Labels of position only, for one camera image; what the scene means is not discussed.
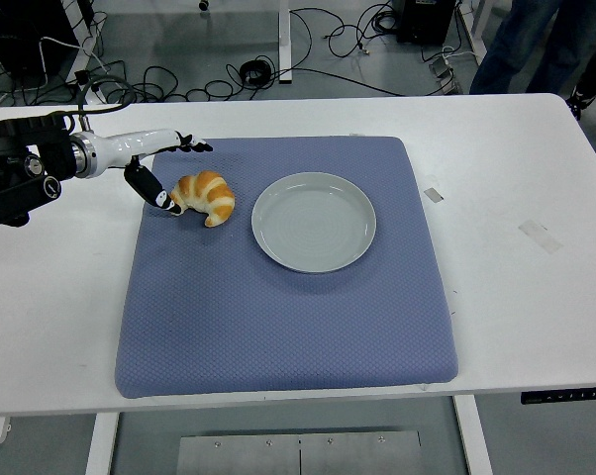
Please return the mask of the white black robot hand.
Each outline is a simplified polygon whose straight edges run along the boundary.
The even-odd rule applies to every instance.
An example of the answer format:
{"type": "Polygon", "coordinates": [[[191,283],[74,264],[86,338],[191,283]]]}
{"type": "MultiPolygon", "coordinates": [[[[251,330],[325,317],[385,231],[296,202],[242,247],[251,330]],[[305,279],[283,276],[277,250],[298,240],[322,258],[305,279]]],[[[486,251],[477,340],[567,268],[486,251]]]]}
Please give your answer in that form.
{"type": "Polygon", "coordinates": [[[142,131],[102,138],[90,135],[94,147],[87,152],[90,159],[88,178],[101,175],[109,168],[123,168],[124,178],[132,189],[150,205],[178,215],[182,212],[152,172],[141,164],[146,156],[165,150],[212,151],[213,148],[192,135],[183,136],[170,129],[142,131]]]}

